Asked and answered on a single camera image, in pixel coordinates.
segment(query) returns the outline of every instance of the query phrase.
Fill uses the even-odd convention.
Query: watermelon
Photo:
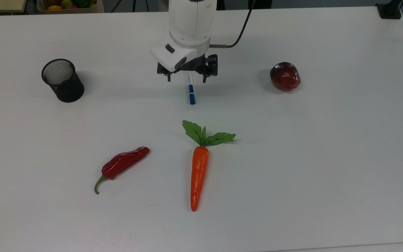
[[[90,6],[90,0],[75,0],[74,4],[79,8],[88,8]]]

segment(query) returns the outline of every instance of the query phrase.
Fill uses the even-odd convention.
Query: marker
[[[195,93],[194,86],[192,85],[192,72],[186,72],[186,82],[188,83],[188,91],[189,91],[189,104],[195,104]]]

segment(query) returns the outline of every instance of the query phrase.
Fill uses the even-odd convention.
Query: gray floor
[[[106,12],[110,12],[118,0],[103,0]],[[316,8],[374,6],[376,3],[388,3],[390,0],[273,0],[272,8]],[[158,0],[147,0],[149,11],[158,11]],[[115,12],[131,12],[133,0],[121,0]],[[226,9],[246,9],[248,0],[225,0]],[[146,0],[136,0],[136,11],[147,11]]]

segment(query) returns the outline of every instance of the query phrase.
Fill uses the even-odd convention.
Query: green fruit
[[[61,3],[61,7],[62,9],[66,9],[66,7],[68,7],[68,5],[73,5],[74,3],[71,0],[63,0]]]
[[[74,2],[79,8],[88,8],[90,6],[90,0],[75,0]]]

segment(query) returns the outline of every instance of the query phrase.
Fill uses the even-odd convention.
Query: blue marker cap
[[[189,103],[190,103],[191,105],[194,105],[194,104],[195,104],[195,95],[194,95],[194,93],[190,93],[190,94],[189,94]]]

